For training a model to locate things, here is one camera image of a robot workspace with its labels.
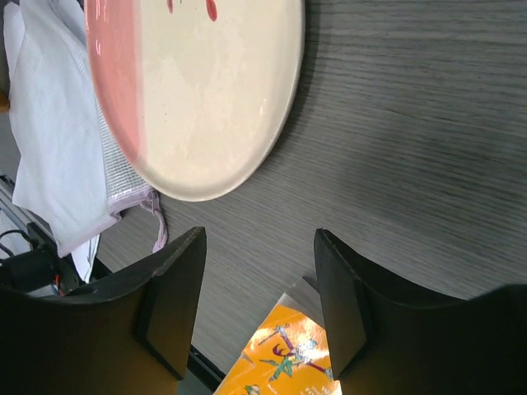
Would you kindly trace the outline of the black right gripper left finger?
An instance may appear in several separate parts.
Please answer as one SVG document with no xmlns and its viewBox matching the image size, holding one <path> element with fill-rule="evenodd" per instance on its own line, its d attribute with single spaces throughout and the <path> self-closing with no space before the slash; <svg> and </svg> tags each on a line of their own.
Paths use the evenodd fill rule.
<svg viewBox="0 0 527 395">
<path fill-rule="evenodd" d="M 2 393 L 176 393 L 205 262 L 206 232 L 194 227 L 64 296 L 2 288 Z"/>
</svg>

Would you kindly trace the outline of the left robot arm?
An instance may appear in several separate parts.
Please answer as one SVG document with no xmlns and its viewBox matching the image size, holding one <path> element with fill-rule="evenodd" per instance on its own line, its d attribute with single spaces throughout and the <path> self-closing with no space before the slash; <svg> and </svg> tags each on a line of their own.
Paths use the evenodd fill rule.
<svg viewBox="0 0 527 395">
<path fill-rule="evenodd" d="M 29 250 L 15 253 L 4 243 L 8 236 L 18 236 Z M 55 242 L 36 223 L 1 233 L 1 286 L 26 293 L 53 286 L 56 295 L 65 295 L 81 284 L 72 258 L 60 258 Z"/>
</svg>

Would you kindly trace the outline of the pink and cream plate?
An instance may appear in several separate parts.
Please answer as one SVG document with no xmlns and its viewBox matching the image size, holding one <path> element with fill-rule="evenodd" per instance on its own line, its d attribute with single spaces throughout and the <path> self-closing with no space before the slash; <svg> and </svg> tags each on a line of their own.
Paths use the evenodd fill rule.
<svg viewBox="0 0 527 395">
<path fill-rule="evenodd" d="M 87 1 L 100 109 L 134 169 L 186 202 L 242 185 L 277 142 L 305 44 L 302 1 Z"/>
</svg>

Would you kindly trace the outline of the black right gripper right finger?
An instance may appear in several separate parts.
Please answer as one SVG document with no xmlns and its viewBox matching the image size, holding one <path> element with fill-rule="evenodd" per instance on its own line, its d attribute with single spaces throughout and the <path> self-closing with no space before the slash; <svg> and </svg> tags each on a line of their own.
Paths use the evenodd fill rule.
<svg viewBox="0 0 527 395">
<path fill-rule="evenodd" d="M 525 286 L 458 299 L 402 278 L 324 229 L 315 232 L 314 255 L 343 393 L 525 393 Z"/>
</svg>

